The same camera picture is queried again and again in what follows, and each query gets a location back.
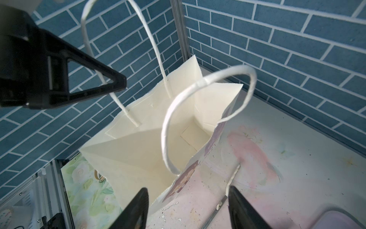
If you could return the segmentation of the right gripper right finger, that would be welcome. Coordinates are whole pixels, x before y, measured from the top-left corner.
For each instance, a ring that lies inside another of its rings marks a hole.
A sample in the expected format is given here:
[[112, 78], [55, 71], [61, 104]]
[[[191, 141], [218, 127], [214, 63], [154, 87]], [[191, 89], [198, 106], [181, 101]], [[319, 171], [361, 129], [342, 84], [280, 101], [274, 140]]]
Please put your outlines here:
[[235, 186], [229, 188], [228, 203], [232, 229], [271, 229]]

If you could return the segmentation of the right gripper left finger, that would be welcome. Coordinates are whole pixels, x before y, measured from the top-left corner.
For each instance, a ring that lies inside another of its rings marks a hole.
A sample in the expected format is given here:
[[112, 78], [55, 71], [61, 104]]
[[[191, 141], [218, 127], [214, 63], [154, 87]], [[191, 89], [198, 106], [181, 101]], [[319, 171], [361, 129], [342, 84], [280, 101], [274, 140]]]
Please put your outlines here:
[[145, 229], [149, 209], [148, 189], [142, 188], [109, 229]]

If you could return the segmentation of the white paper gift bag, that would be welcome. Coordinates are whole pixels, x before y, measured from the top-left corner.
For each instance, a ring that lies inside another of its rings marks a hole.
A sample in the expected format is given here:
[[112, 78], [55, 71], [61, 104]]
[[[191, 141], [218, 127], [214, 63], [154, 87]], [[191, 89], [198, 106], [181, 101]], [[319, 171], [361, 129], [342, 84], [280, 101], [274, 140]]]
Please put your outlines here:
[[154, 214], [182, 192], [215, 148], [227, 121], [250, 102], [254, 68], [237, 65], [203, 76], [191, 57], [121, 112], [81, 148], [125, 210], [142, 188]]

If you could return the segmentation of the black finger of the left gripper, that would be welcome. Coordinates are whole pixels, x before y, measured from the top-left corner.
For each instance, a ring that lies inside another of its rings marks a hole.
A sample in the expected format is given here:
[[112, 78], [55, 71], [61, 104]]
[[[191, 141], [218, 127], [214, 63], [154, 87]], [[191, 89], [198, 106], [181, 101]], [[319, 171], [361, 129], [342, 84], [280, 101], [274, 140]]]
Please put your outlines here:
[[[110, 82], [71, 93], [69, 62], [99, 71]], [[1, 6], [1, 107], [54, 109], [126, 87], [123, 74], [39, 28], [27, 12]]]

